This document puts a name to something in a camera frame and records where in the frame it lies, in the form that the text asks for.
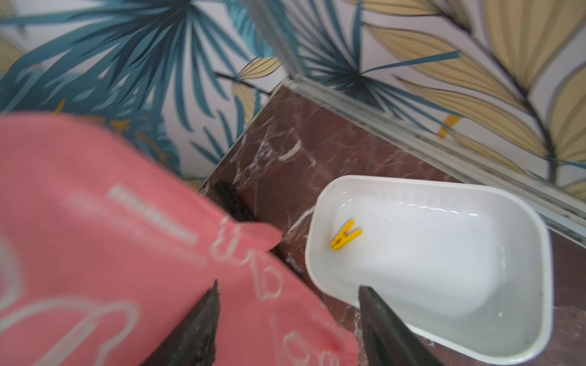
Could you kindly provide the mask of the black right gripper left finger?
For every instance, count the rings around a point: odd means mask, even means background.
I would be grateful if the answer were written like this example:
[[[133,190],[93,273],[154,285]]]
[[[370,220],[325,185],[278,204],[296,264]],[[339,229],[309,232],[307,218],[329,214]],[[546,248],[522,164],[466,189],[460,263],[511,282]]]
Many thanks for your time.
[[[218,280],[141,365],[213,365],[221,303]]]

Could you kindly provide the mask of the pink hooded jacket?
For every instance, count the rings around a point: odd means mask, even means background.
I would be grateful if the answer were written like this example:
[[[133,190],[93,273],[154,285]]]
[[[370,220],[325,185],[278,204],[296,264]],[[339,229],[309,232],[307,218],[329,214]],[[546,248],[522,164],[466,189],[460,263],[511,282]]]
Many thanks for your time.
[[[245,223],[105,128],[1,118],[1,363],[141,365],[218,280],[213,365],[355,365]]]

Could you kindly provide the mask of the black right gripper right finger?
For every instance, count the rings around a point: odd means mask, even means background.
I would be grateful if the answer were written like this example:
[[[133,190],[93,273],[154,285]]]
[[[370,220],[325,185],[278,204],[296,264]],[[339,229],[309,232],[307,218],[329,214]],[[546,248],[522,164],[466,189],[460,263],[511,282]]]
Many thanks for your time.
[[[440,365],[378,293],[359,289],[363,348],[370,365]]]

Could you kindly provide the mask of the yellow clothespin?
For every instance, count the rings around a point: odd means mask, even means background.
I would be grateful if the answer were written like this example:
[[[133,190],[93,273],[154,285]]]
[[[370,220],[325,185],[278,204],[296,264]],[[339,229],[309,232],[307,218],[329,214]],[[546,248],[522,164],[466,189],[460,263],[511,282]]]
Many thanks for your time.
[[[334,237],[334,240],[331,242],[331,248],[334,251],[338,251],[348,245],[350,242],[354,241],[358,237],[363,234],[363,231],[360,229],[355,229],[355,221],[349,220],[346,225],[340,230],[339,233]]]

